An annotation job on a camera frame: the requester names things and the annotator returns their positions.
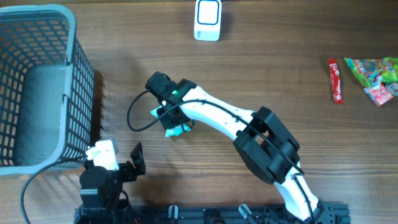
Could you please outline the teal tissue packet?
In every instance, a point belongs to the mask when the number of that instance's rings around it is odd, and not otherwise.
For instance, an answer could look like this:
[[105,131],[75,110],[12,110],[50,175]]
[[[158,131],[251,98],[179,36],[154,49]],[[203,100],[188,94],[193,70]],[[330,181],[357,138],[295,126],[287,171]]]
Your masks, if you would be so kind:
[[192,127],[187,126],[186,123],[181,123],[177,119],[173,119],[171,113],[166,114],[165,112],[165,108],[163,106],[159,106],[151,110],[150,114],[155,118],[158,118],[159,116],[165,114],[165,116],[160,119],[160,122],[165,129],[166,138],[171,138],[173,136],[178,136],[182,133],[191,131]]

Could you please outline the red Nescafe stick sachet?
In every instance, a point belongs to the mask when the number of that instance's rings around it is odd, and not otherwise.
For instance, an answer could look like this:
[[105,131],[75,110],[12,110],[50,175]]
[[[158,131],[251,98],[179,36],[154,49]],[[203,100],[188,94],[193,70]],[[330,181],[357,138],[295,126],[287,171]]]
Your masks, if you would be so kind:
[[341,79],[340,79],[340,72],[338,70],[338,66],[336,64],[335,59],[329,59],[328,61],[329,68],[330,68],[330,82],[331,88],[333,92],[333,101],[336,104],[342,105],[343,98],[341,93]]

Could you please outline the Haribo gummy candy bag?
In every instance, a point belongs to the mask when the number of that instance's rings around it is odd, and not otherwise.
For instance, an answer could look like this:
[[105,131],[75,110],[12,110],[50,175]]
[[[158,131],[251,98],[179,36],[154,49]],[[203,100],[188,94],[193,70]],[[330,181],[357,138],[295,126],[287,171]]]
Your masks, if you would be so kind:
[[397,82],[396,58],[345,58],[345,62],[362,86],[370,87],[374,82]]

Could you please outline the red white snack packet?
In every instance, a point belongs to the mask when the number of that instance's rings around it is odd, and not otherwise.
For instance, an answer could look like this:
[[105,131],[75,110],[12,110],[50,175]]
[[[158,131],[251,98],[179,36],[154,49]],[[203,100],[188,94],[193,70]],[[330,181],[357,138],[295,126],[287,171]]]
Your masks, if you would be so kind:
[[381,106],[393,99],[393,95],[381,83],[375,83],[368,88],[364,88],[364,92],[370,97],[376,106]]

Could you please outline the green lid small jar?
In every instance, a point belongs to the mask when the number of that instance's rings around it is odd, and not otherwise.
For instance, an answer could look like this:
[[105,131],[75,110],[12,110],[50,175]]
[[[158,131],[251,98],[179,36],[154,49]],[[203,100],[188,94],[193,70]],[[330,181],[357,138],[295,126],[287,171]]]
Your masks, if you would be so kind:
[[386,83],[385,87],[391,95],[398,96],[398,83],[397,82]]

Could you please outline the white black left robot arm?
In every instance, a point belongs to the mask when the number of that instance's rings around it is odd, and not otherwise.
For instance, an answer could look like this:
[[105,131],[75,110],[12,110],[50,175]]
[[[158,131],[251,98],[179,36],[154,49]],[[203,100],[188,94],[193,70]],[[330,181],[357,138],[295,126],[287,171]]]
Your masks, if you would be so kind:
[[146,173],[139,142],[130,153],[131,160],[118,163],[117,141],[99,140],[86,151],[85,170],[80,175],[82,204],[75,210],[75,223],[140,223],[123,184],[134,182]]

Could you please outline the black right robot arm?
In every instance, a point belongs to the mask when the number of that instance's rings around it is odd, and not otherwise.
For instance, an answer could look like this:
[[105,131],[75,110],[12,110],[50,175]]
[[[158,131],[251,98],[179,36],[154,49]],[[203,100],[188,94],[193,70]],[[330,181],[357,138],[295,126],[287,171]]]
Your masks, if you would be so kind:
[[190,80],[176,83],[160,72],[148,79],[146,90],[164,106],[159,117],[169,118],[171,127],[199,121],[225,134],[246,167],[277,188],[291,215],[304,223],[318,221],[323,208],[304,179],[300,145],[273,111],[265,107],[258,111],[235,107]]

